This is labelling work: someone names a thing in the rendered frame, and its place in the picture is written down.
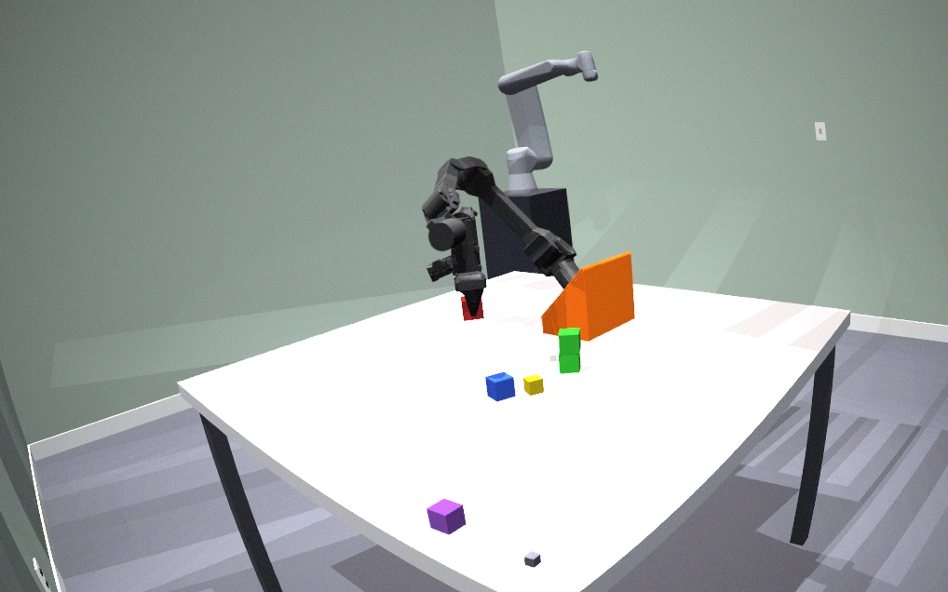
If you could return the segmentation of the blue block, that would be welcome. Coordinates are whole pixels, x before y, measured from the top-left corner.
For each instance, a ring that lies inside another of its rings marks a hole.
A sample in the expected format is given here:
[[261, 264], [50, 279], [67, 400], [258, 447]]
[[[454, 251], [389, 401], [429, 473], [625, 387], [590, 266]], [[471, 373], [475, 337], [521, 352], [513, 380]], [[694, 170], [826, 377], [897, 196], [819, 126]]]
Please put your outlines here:
[[516, 396], [514, 378], [511, 378], [511, 375], [501, 372], [487, 376], [485, 380], [487, 380], [487, 395], [494, 402]]

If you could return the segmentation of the purple cube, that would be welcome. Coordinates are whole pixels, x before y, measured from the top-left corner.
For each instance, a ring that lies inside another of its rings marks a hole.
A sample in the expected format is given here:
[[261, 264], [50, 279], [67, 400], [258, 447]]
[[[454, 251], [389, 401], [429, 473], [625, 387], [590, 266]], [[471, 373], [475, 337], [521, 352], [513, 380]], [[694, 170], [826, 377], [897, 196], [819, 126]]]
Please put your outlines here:
[[427, 515], [431, 529], [448, 535], [467, 524], [463, 505], [448, 498], [441, 498], [439, 502], [428, 506]]

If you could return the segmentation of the yellow cube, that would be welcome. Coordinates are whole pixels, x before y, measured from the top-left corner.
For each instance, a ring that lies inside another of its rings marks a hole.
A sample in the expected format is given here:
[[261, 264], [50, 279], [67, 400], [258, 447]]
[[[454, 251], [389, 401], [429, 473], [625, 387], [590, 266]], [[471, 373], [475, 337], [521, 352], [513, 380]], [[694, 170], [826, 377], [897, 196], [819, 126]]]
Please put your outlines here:
[[523, 384], [524, 392], [529, 393], [529, 396], [536, 395], [536, 393], [544, 393], [542, 378], [540, 378], [538, 374], [523, 378]]

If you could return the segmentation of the green block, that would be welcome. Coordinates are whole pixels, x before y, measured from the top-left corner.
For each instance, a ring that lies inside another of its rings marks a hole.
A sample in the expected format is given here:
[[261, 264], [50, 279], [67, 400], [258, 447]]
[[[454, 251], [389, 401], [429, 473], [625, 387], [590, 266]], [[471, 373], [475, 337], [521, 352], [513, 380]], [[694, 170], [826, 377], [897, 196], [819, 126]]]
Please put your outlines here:
[[560, 342], [560, 356], [580, 354], [580, 328], [560, 328], [558, 342]]
[[560, 374], [580, 372], [581, 352], [580, 354], [558, 355], [558, 357], [560, 357]]

